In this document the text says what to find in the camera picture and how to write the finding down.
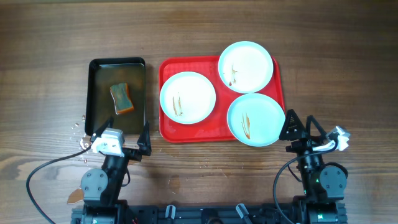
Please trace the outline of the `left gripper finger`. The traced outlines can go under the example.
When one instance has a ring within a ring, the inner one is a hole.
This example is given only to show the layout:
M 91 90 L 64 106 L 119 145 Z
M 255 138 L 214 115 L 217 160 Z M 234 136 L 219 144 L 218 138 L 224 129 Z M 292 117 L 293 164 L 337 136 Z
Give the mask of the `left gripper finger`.
M 148 121 L 144 124 L 144 130 L 137 140 L 139 146 L 139 152 L 144 156 L 150 156 L 152 154 L 152 146 L 150 142 L 150 124 Z
M 114 123 L 114 118 L 112 116 L 107 119 L 102 126 L 100 126 L 90 137 L 91 140 L 96 140 L 96 138 L 99 138 L 103 132 L 107 128 L 112 128 Z

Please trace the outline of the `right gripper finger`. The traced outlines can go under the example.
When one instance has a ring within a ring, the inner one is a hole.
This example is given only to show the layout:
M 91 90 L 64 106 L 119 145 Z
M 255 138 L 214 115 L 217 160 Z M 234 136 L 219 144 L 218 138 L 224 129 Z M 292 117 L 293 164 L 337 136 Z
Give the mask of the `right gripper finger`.
M 296 112 L 290 109 L 286 113 L 279 139 L 282 141 L 295 141 L 303 138 L 308 138 L 308 133 Z
M 320 137 L 326 136 L 326 131 L 320 126 L 319 122 L 315 119 L 313 115 L 307 116 L 306 121 L 306 132 L 311 135 L 311 125 L 314 125 L 318 132 L 320 133 Z

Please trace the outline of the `orange green sponge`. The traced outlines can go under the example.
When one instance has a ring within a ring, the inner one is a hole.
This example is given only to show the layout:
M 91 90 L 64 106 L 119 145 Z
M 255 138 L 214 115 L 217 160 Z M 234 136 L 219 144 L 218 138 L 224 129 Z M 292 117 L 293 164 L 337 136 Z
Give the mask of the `orange green sponge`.
M 134 104 L 129 96 L 127 83 L 119 83 L 110 87 L 116 114 L 124 114 L 134 110 Z

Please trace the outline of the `white plate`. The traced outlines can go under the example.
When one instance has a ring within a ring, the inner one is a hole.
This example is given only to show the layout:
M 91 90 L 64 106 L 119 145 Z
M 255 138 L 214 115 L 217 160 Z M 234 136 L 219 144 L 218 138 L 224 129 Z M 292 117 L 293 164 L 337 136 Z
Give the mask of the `white plate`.
M 204 75 L 180 72 L 163 84 L 159 101 L 162 111 L 172 121 L 195 124 L 203 121 L 213 111 L 216 91 Z
M 248 146 L 264 147 L 279 140 L 285 113 L 271 97 L 250 93 L 231 103 L 226 120 L 238 141 Z
M 221 81 L 237 93 L 256 93 L 271 81 L 274 64 L 270 53 L 251 41 L 240 41 L 222 51 L 218 60 Z

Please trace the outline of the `white plate top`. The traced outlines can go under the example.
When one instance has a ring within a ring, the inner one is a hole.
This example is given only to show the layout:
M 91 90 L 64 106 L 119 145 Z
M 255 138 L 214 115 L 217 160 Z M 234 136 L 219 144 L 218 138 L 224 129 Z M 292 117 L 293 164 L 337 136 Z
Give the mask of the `white plate top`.
M 256 93 L 271 81 L 274 64 L 270 53 L 251 41 L 240 41 L 222 51 L 218 60 L 221 81 L 237 93 Z

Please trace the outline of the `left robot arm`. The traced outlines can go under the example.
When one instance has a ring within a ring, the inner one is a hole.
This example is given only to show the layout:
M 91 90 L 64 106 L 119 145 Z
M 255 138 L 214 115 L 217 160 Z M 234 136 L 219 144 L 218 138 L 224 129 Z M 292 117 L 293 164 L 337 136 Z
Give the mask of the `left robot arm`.
M 91 169 L 81 178 L 84 205 L 72 211 L 72 223 L 137 223 L 127 201 L 118 197 L 129 161 L 140 162 L 142 156 L 151 155 L 149 122 L 144 123 L 137 148 L 133 149 L 124 147 L 124 134 L 113 128 L 113 121 L 108 119 L 91 136 L 93 152 L 105 158 L 101 168 Z

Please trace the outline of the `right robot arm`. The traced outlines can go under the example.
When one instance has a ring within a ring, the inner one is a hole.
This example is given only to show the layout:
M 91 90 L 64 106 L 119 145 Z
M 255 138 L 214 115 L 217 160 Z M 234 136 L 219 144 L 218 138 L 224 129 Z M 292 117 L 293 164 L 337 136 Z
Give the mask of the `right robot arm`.
M 312 116 L 303 124 L 293 109 L 287 111 L 279 139 L 290 141 L 287 152 L 296 157 L 284 164 L 273 183 L 275 209 L 287 223 L 337 223 L 348 222 L 345 197 L 348 170 L 339 163 L 323 161 L 322 155 L 343 151 L 348 147 L 350 133 L 336 126 L 327 133 Z M 276 188 L 281 173 L 297 163 L 303 187 L 303 196 L 295 196 L 284 212 L 278 202 Z

